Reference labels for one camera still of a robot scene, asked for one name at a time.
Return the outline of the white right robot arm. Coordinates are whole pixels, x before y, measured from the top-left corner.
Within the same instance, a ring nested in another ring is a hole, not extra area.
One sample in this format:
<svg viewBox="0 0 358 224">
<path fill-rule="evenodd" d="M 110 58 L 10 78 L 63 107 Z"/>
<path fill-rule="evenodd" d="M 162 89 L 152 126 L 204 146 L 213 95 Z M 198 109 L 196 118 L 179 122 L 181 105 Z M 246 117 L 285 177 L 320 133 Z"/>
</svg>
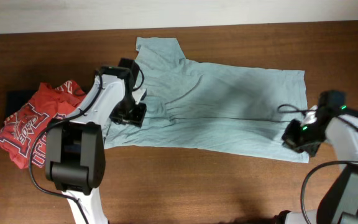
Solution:
<svg viewBox="0 0 358 224">
<path fill-rule="evenodd" d="M 300 193 L 300 212 L 283 211 L 279 223 L 358 223 L 358 111 L 344 103 L 316 105 L 303 111 L 303 121 L 294 119 L 282 139 L 296 152 L 313 156 L 323 142 L 335 150 L 335 161 L 322 163 L 306 175 Z M 305 208 L 307 184 L 313 174 L 329 167 L 342 171 L 321 199 L 316 210 Z"/>
</svg>

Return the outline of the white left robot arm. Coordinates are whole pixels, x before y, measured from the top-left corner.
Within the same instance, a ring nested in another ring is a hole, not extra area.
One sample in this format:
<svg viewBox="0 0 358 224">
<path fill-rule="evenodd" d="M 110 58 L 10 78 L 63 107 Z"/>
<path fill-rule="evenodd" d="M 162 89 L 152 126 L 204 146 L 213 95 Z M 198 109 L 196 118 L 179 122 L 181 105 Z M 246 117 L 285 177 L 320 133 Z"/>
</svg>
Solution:
<svg viewBox="0 0 358 224">
<path fill-rule="evenodd" d="M 146 90 L 136 83 L 141 74 L 133 60 L 101 67 L 67 121 L 48 126 L 45 175 L 68 200 L 76 223 L 108 222 L 99 192 L 106 167 L 102 129 L 107 121 L 142 126 L 147 106 Z"/>
</svg>

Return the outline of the light blue t-shirt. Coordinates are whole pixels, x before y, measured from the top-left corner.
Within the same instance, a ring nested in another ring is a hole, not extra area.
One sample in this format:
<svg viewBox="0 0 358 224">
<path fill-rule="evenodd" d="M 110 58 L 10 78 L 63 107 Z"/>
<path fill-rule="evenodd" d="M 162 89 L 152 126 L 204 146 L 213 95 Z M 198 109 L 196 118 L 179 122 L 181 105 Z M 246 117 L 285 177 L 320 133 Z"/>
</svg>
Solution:
<svg viewBox="0 0 358 224">
<path fill-rule="evenodd" d="M 175 38 L 136 41 L 145 75 L 147 112 L 141 127 L 109 122 L 104 146 L 181 147 L 307 163 L 283 145 L 282 134 L 305 109 L 305 73 L 196 62 Z"/>
</svg>

